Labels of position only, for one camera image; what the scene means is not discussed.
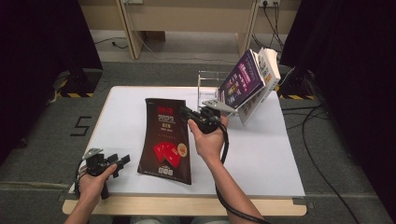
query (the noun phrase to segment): white cable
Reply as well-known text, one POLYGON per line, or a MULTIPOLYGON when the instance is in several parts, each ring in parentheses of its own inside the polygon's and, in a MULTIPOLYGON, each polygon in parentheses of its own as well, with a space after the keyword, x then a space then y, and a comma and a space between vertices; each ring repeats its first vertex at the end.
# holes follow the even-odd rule
POLYGON ((292 71, 294 71, 294 68, 291 68, 290 71, 286 74, 286 76, 283 78, 283 81, 281 83, 278 83, 278 86, 281 86, 283 83, 285 83, 286 79, 288 78, 288 76, 291 74, 292 71))

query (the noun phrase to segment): person's arm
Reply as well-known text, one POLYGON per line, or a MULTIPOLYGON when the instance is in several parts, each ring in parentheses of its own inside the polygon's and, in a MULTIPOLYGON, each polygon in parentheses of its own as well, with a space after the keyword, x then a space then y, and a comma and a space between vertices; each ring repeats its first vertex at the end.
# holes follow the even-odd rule
MULTIPOLYGON (((220 152, 224 142, 222 131, 217 129, 213 133, 204 134, 193 120, 189 119, 188 123, 194 135, 197 153, 202 157, 213 175, 215 184, 224 201, 242 213, 262 219, 259 210, 257 210, 245 192, 239 188, 233 177, 221 163, 220 152)), ((228 119, 221 117, 221 123, 227 126, 228 119)), ((254 223, 231 212, 227 211, 227 214, 231 223, 254 223)))
POLYGON ((102 192, 105 181, 116 169, 117 164, 113 164, 99 176, 86 174, 79 180, 81 194, 76 207, 64 224, 86 224, 88 222, 93 209, 99 203, 100 193, 102 192))

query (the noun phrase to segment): wrist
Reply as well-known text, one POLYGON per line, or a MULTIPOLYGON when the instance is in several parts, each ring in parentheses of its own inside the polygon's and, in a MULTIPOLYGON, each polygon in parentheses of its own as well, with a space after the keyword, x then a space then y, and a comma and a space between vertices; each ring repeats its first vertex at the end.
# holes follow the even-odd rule
POLYGON ((216 167, 222 166, 220 158, 206 159, 204 160, 209 170, 216 169, 216 167))

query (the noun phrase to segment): white table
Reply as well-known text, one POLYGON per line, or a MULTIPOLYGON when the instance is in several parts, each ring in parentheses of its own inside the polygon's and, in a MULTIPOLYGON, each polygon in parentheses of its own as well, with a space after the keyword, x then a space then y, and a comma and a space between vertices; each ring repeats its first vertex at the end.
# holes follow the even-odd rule
MULTIPOLYGON (((190 133, 191 179, 186 185, 137 173, 146 134, 146 98, 186 100, 197 107, 193 87, 114 87, 87 146, 103 148, 105 156, 131 156, 120 176, 107 181, 110 198, 101 201, 95 214, 219 216, 225 209, 216 198, 214 181, 203 160, 196 154, 190 133)), ((230 117, 230 149, 225 166, 242 190, 264 216, 302 216, 304 189, 291 151, 283 115, 273 92, 258 109, 248 126, 230 117)), ((75 200, 66 200, 70 213, 75 200)))

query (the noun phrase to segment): person's right hand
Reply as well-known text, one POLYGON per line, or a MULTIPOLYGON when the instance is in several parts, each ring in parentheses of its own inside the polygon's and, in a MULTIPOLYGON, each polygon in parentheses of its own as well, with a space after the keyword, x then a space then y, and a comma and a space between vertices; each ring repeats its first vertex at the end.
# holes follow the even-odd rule
MULTIPOLYGON (((192 119, 189 119, 188 123, 194 135, 198 155, 200 155, 206 163, 220 161, 220 152, 224 143, 221 129, 217 128, 213 133, 204 134, 192 119)), ((221 123, 227 127, 228 119, 221 116, 221 123)))

